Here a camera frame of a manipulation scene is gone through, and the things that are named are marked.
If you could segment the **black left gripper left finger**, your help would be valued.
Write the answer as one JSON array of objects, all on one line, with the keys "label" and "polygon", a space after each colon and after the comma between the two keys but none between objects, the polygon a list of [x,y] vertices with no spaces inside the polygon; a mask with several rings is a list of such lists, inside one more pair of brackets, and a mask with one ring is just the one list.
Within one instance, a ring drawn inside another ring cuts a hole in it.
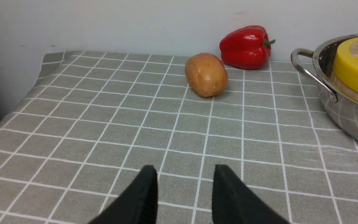
[{"label": "black left gripper left finger", "polygon": [[90,224],[155,224],[158,213],[157,172],[142,167],[131,184]]}]

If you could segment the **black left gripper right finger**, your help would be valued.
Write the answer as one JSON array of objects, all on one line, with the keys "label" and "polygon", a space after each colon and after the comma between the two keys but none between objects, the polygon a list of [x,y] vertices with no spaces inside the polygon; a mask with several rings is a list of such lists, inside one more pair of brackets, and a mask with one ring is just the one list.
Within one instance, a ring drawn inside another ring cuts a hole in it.
[{"label": "black left gripper right finger", "polygon": [[214,224],[288,224],[254,194],[227,165],[215,165],[212,192]]}]

